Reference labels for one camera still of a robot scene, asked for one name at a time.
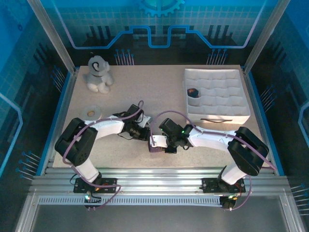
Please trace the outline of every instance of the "gear logo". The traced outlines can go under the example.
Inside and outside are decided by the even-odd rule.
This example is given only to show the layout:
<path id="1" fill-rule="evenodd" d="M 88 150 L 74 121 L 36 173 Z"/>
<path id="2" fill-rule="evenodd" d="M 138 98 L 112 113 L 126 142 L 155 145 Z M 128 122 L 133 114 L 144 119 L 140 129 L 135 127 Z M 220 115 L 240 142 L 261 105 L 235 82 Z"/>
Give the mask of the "gear logo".
<path id="1" fill-rule="evenodd" d="M 151 16 L 162 15 L 168 16 L 173 14 L 174 10 L 179 10 L 180 4 L 184 4 L 184 0 L 137 0 L 140 10 L 144 10 L 145 14 L 150 13 Z"/>

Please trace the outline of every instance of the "plush toy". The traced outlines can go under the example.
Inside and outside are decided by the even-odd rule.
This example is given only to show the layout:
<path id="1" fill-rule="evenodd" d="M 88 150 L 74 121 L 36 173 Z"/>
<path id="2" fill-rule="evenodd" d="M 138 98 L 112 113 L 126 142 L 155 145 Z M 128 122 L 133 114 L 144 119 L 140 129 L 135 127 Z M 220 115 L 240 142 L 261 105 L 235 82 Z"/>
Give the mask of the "plush toy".
<path id="1" fill-rule="evenodd" d="M 87 87 L 97 93 L 107 94 L 110 91 L 109 86 L 113 84 L 113 78 L 108 73 L 110 65 L 100 56 L 92 57 L 88 62 L 90 73 L 83 75 Z"/>

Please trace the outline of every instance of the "roll of tape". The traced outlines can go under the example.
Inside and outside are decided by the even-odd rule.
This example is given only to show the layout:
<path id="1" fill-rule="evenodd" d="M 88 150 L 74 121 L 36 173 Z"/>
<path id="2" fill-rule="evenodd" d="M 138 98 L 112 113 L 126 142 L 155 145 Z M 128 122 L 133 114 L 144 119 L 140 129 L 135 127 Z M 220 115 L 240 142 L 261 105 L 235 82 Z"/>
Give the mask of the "roll of tape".
<path id="1" fill-rule="evenodd" d="M 102 116 L 102 110 L 97 105 L 86 106 L 80 114 L 80 118 L 82 120 L 88 120 L 88 121 L 98 120 L 101 118 L 101 116 Z"/>

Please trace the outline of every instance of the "glass panel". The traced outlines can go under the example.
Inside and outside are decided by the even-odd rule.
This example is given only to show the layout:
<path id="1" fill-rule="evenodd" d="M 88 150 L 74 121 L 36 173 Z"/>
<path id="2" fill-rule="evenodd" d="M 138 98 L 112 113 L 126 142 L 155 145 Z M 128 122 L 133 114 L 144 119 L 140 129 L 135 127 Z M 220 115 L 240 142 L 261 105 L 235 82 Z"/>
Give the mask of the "glass panel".
<path id="1" fill-rule="evenodd" d="M 67 70 L 27 1 L 0 4 L 0 228 L 14 231 Z"/>
<path id="2" fill-rule="evenodd" d="M 308 6 L 291 0 L 252 74 L 263 105 L 270 133 L 291 187 L 309 184 L 309 34 Z M 306 191 L 297 187 L 297 200 Z M 307 209 L 308 200 L 299 209 Z"/>
<path id="3" fill-rule="evenodd" d="M 244 64 L 277 0 L 42 2 L 75 65 L 90 52 L 127 64 L 116 49 L 151 65 Z"/>

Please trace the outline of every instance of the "table surface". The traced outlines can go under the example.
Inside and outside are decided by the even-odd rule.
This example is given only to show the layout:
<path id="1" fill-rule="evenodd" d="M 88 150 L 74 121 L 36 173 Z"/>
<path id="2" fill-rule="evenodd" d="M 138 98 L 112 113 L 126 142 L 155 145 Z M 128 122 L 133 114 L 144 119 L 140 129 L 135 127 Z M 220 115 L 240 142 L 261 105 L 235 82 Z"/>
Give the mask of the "table surface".
<path id="1" fill-rule="evenodd" d="M 243 126 L 249 128 L 261 138 L 252 103 L 239 65 L 146 65 L 146 66 L 111 66 L 110 74 L 115 82 L 109 94 L 91 92 L 83 74 L 89 72 L 87 66 L 81 66 L 73 90 L 64 128 L 69 122 L 79 117 L 82 109 L 89 105 L 101 107 L 103 117 L 126 111 L 131 104 L 137 105 L 144 100 L 143 110 L 147 116 L 156 116 L 165 110 L 176 110 L 185 113 L 183 95 L 184 69 L 238 69 L 242 85 L 248 100 L 251 116 Z M 158 125 L 171 118 L 184 126 L 186 121 L 177 114 L 162 115 L 156 125 L 154 134 L 161 134 Z M 221 131 L 233 131 L 238 124 L 197 123 L 198 126 Z M 150 153 L 148 145 L 143 141 L 125 140 L 115 134 L 95 141 L 90 159 L 98 168 L 103 167 L 224 167 L 233 160 L 229 153 L 208 147 L 192 147 L 184 151 L 178 148 L 177 154 Z M 53 167 L 68 167 L 57 153 Z"/>

